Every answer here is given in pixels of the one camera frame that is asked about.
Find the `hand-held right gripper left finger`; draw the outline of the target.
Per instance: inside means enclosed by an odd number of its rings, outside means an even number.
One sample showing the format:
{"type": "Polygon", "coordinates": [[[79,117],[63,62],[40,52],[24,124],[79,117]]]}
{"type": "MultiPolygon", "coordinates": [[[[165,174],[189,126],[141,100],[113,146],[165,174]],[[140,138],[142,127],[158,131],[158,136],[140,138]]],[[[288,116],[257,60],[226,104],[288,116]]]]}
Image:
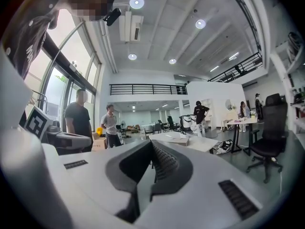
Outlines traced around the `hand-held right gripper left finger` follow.
{"type": "Polygon", "coordinates": [[[119,191],[129,193],[127,207],[121,209],[116,216],[134,223],[140,216],[137,185],[142,179],[153,156],[150,141],[132,143],[132,148],[111,158],[106,164],[106,176],[119,191]]]}

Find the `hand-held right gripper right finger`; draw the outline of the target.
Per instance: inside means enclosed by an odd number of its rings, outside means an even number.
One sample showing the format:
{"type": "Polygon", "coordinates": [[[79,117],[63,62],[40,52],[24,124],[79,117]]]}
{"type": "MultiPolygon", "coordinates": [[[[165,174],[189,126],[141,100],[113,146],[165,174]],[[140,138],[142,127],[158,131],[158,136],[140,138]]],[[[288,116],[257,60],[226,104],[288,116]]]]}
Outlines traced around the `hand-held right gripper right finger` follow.
{"type": "Polygon", "coordinates": [[[150,201],[156,196],[179,192],[193,176],[190,150],[163,141],[151,140],[151,161],[155,169],[155,181],[150,190],[150,201]]]}

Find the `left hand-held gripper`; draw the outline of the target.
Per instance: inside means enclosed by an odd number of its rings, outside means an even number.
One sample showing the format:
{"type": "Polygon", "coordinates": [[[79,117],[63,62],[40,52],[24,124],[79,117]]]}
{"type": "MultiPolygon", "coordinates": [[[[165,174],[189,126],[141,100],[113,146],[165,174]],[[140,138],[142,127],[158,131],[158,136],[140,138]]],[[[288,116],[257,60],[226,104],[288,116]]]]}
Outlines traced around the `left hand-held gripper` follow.
{"type": "Polygon", "coordinates": [[[83,150],[92,143],[87,136],[63,132],[59,121],[51,120],[36,106],[28,115],[24,129],[36,135],[43,144],[50,144],[57,150],[83,150]]]}

